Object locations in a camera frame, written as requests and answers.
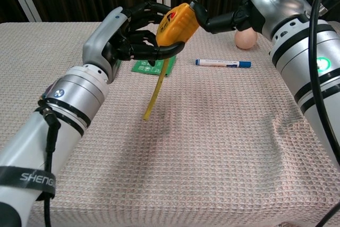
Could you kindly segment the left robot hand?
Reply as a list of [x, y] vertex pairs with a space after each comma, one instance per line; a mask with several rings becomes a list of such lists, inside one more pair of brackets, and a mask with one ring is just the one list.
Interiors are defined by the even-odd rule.
[[113, 9], [84, 43], [83, 64], [99, 67], [110, 84], [115, 79], [118, 61], [143, 60], [154, 64], [180, 53], [184, 41], [162, 46], [154, 33], [143, 29], [151, 23], [159, 24], [170, 10], [157, 2]]

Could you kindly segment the yellow tape measure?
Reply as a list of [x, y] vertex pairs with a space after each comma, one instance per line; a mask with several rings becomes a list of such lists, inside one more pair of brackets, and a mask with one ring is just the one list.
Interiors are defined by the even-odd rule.
[[[187, 42], [196, 32], [198, 27], [199, 24], [196, 21], [196, 16], [192, 7], [188, 3], [182, 3], [171, 9], [162, 19], [156, 33], [157, 44], [159, 46], [170, 46], [179, 41]], [[157, 100], [168, 64], [169, 59], [167, 58], [163, 61], [154, 93], [144, 113], [143, 120], [145, 121], [149, 119], [152, 108]]]

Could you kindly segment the peach coloured ball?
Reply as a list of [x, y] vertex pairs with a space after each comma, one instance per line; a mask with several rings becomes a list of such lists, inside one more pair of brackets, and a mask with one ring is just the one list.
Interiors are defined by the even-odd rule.
[[240, 49], [252, 48], [257, 43], [257, 40], [258, 34], [252, 28], [237, 31], [234, 36], [235, 45]]

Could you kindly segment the green foil packet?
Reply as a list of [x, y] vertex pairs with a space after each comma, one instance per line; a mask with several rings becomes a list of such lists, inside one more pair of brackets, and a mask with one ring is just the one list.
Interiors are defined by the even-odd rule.
[[[174, 67], [176, 62], [176, 55], [171, 57], [168, 62], [168, 66], [166, 68], [165, 76], [168, 77]], [[164, 64], [164, 60], [157, 60], [154, 66], [151, 66], [148, 61], [136, 61], [131, 71], [136, 73], [143, 74], [151, 74], [151, 75], [160, 75], [162, 67]]]

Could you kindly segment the white blue marker pen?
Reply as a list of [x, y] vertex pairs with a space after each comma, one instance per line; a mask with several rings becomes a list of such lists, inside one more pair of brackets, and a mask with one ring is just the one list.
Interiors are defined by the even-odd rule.
[[196, 59], [195, 65], [197, 66], [216, 66], [226, 68], [250, 68], [250, 61], [222, 61], [222, 60], [203, 60]]

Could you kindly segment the beige waffle tablecloth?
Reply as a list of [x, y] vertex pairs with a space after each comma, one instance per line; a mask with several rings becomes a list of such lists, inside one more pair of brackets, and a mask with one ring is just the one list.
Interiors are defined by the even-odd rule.
[[[157, 83], [123, 62], [57, 177], [53, 227], [314, 227], [340, 201], [340, 172], [259, 36], [198, 30]], [[196, 59], [250, 61], [250, 68]]]

